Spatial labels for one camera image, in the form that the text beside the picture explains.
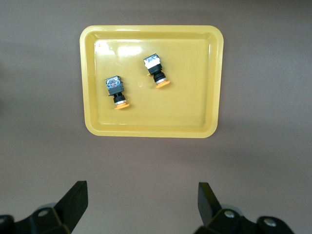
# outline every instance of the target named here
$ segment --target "gray background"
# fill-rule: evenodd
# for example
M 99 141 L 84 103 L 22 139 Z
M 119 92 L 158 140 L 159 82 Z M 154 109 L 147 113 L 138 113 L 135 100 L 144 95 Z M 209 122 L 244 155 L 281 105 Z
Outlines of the gray background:
M 98 137 L 84 125 L 79 36 L 89 25 L 203 24 L 224 36 L 217 131 Z M 191 234 L 197 184 L 251 221 L 311 233 L 312 2 L 0 2 L 0 214 L 20 220 L 87 180 L 75 234 Z

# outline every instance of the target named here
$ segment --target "rectangular plastic tray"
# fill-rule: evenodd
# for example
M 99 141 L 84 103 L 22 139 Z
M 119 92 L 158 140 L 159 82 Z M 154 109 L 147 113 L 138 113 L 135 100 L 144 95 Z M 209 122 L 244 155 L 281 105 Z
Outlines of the rectangular plastic tray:
M 157 53 L 170 84 L 156 89 L 143 60 Z M 98 136 L 210 136 L 217 127 L 223 36 L 213 26 L 90 26 L 80 37 L 85 123 Z M 105 79 L 120 76 L 115 110 Z

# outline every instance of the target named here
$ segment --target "metal bolt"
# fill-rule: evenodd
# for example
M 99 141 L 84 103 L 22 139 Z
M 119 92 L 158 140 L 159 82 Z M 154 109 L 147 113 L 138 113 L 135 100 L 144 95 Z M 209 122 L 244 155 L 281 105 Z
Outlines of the metal bolt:
M 48 210 L 40 211 L 39 214 L 38 214 L 38 216 L 39 216 L 39 217 L 43 217 L 43 216 L 45 216 L 48 212 L 49 212 Z
M 224 214 L 227 218 L 234 218 L 235 217 L 235 215 L 232 211 L 226 211 L 226 212 L 224 212 Z
M 270 218 L 265 218 L 264 222 L 265 222 L 266 225 L 268 225 L 270 227 L 276 227 L 275 221 L 270 219 Z

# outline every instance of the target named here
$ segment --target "yellow tray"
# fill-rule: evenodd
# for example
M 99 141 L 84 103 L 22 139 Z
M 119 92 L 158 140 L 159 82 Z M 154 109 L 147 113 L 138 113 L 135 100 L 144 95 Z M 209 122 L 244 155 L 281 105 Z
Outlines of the yellow tray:
M 143 60 L 157 53 L 170 84 L 156 89 Z M 80 36 L 85 123 L 98 136 L 209 137 L 217 127 L 223 36 L 212 26 L 90 26 Z M 115 110 L 105 79 L 120 76 Z

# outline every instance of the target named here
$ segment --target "screw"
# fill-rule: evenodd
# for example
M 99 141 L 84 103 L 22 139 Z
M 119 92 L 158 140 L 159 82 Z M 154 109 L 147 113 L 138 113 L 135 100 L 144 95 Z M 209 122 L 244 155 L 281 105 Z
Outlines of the screw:
M 43 217 L 43 216 L 45 216 L 48 212 L 49 212 L 48 210 L 40 211 L 39 214 L 38 214 L 38 217 Z
M 232 211 L 226 211 L 226 212 L 224 212 L 224 214 L 227 218 L 234 218 L 235 217 L 235 215 Z
M 270 219 L 270 218 L 265 218 L 264 222 L 265 222 L 266 225 L 268 225 L 270 227 L 276 227 L 275 221 Z

